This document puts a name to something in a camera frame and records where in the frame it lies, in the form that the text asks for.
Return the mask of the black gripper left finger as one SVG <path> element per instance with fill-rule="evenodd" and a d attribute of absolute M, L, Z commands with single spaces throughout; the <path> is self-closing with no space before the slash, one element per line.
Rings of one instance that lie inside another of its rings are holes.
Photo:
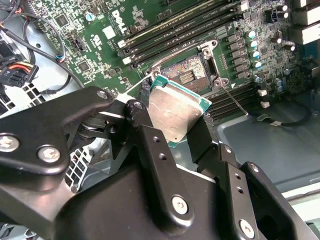
<path fill-rule="evenodd" d="M 195 212 L 163 133 L 153 127 L 147 108 L 137 100 L 116 104 L 98 87 L 83 88 L 2 118 L 0 135 L 17 140 L 0 152 L 0 212 L 40 235 L 53 235 L 59 206 L 59 187 L 70 165 L 70 148 L 79 126 L 90 117 L 107 114 L 98 137 L 121 145 L 119 164 L 137 164 L 145 178 L 146 194 L 158 228 L 169 235 L 184 234 Z"/>

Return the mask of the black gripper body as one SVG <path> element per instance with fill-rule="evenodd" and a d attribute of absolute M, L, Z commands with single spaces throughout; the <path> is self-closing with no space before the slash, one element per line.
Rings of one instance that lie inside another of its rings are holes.
<path fill-rule="evenodd" d="M 208 177 L 178 167 L 195 210 L 191 227 L 179 240 L 237 240 L 218 186 Z M 171 240 L 153 220 L 140 168 L 125 168 L 77 194 L 58 214 L 56 240 Z"/>

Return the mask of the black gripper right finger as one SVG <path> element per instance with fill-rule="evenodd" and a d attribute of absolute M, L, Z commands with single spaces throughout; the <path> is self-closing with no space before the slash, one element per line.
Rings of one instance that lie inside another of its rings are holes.
<path fill-rule="evenodd" d="M 219 141 L 216 128 L 202 116 L 187 133 L 197 172 L 212 178 L 213 215 L 222 240 L 312 240 L 314 233 L 264 171 L 240 164 L 234 151 Z"/>

